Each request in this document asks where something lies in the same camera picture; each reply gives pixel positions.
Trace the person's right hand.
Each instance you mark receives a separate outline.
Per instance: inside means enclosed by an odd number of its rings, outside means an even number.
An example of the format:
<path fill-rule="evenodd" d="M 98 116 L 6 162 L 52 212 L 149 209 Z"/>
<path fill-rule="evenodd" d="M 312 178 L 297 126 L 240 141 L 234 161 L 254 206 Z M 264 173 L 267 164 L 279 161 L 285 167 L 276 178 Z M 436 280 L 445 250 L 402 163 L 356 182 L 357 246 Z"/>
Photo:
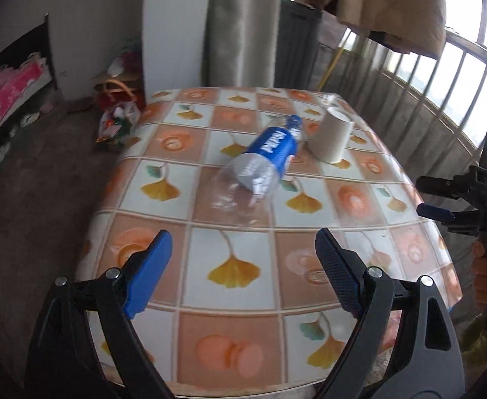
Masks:
<path fill-rule="evenodd" d="M 474 274 L 475 301 L 480 308 L 485 308 L 487 307 L 487 255 L 480 240 L 472 244 L 472 255 L 471 270 Z"/>

